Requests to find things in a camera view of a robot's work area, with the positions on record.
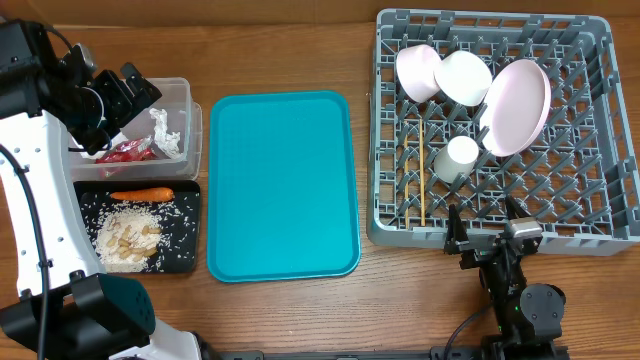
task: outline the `carrot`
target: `carrot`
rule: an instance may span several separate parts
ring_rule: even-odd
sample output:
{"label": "carrot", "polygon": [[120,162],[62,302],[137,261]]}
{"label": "carrot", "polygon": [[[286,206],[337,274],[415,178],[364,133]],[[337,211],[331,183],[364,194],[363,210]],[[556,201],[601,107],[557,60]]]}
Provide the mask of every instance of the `carrot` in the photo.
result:
{"label": "carrot", "polygon": [[136,191],[114,192],[112,199],[122,201],[165,202],[173,200],[173,190],[169,188],[152,188]]}

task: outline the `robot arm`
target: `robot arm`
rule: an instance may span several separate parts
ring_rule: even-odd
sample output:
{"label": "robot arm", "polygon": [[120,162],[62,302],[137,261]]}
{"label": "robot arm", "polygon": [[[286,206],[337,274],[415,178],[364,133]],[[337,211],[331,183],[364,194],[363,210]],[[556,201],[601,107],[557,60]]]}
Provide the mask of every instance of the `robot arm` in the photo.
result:
{"label": "robot arm", "polygon": [[[131,64],[121,69],[124,82],[109,70],[94,79],[86,49],[68,45],[69,53],[58,59],[47,31],[57,33],[20,20],[0,25],[0,144],[19,167],[0,156],[0,176],[16,238],[20,296],[0,311],[0,325],[8,337],[52,360],[201,360],[210,354],[208,345],[156,319],[139,282],[104,273],[69,171],[69,134],[94,154],[159,99],[160,91]],[[25,173],[40,218],[49,272],[45,294],[34,225],[16,171]],[[74,301],[65,304],[67,297]],[[48,339],[42,349],[40,333]]]}
{"label": "robot arm", "polygon": [[553,343],[562,336],[564,293],[553,285],[527,285],[520,266],[524,256],[538,252],[542,228],[511,196],[505,205],[505,231],[483,240],[469,239],[455,206],[449,208],[445,252],[461,254],[461,269],[480,269],[501,332],[483,338],[483,358],[568,360],[566,348]]}

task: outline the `red packet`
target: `red packet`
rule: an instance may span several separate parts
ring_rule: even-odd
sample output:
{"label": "red packet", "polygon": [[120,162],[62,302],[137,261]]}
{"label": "red packet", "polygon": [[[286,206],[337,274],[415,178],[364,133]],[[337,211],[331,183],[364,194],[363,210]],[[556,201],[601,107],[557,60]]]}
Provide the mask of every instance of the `red packet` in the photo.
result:
{"label": "red packet", "polygon": [[[155,160],[158,157],[151,149],[151,136],[136,140],[125,141],[115,147],[112,151],[96,160],[96,164],[121,163],[131,161]],[[114,167],[102,170],[103,177],[107,178],[117,174],[126,167]]]}

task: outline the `clear plastic container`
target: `clear plastic container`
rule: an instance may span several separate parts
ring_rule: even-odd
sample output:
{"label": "clear plastic container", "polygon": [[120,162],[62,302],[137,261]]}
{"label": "clear plastic container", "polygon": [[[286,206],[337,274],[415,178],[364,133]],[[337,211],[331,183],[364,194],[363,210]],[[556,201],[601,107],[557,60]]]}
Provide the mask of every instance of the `clear plastic container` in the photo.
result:
{"label": "clear plastic container", "polygon": [[[155,85],[162,97],[152,107],[167,111],[167,132],[180,132],[178,147],[181,156],[169,159],[155,144],[153,149],[160,157],[158,160],[134,161],[127,163],[96,164],[95,160],[85,159],[79,153],[69,153],[69,163],[73,181],[80,180],[144,180],[144,179],[182,179],[195,180],[200,170],[202,154],[202,109],[191,99],[191,87],[183,78],[147,79]],[[154,134],[155,119],[149,109],[142,111],[122,129],[122,133],[134,140]],[[70,147],[75,147],[73,140]],[[106,170],[117,173],[106,177]]]}

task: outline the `pink plate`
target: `pink plate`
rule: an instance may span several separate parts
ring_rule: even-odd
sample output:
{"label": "pink plate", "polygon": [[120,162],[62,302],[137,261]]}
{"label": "pink plate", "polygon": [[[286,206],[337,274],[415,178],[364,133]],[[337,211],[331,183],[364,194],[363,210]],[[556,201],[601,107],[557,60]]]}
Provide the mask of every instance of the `pink plate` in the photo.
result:
{"label": "pink plate", "polygon": [[488,126],[489,132],[482,144],[495,156],[518,153],[535,141],[547,121],[549,78],[535,62],[515,61],[498,74],[484,102],[480,129]]}

